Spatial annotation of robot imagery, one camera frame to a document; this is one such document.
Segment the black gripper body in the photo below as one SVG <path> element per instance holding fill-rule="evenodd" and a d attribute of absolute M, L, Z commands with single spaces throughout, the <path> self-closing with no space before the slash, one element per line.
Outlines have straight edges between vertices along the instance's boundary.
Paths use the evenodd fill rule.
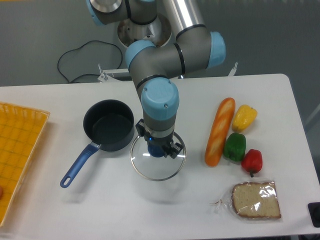
<path fill-rule="evenodd" d="M 144 128 L 145 140 L 149 153 L 169 153 L 173 141 L 174 129 L 168 128 L 164 131 L 153 130 L 149 127 Z"/>

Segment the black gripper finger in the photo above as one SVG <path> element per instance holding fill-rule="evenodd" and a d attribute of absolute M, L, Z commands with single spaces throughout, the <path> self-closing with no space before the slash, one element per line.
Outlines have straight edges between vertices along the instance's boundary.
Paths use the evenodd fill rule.
<path fill-rule="evenodd" d="M 182 151 L 182 145 L 178 142 L 171 142 L 170 144 L 165 145 L 163 147 L 163 150 L 165 158 L 170 157 L 172 159 L 175 159 Z"/>
<path fill-rule="evenodd" d="M 145 129 L 145 123 L 143 119 L 140 119 L 137 124 L 135 125 L 135 128 L 137 130 L 138 136 L 141 138 L 147 137 L 147 131 Z"/>

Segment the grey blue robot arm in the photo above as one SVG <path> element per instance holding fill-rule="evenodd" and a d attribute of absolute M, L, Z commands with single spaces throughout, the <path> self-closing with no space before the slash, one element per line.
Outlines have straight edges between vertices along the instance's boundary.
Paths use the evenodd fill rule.
<path fill-rule="evenodd" d="M 142 36 L 128 46 L 124 59 L 140 99 L 143 119 L 137 132 L 153 157 L 176 158 L 183 149 L 175 143 L 179 93 L 171 78 L 222 64 L 226 46 L 218 32 L 207 29 L 194 0 L 165 0 L 175 42 L 157 46 Z"/>

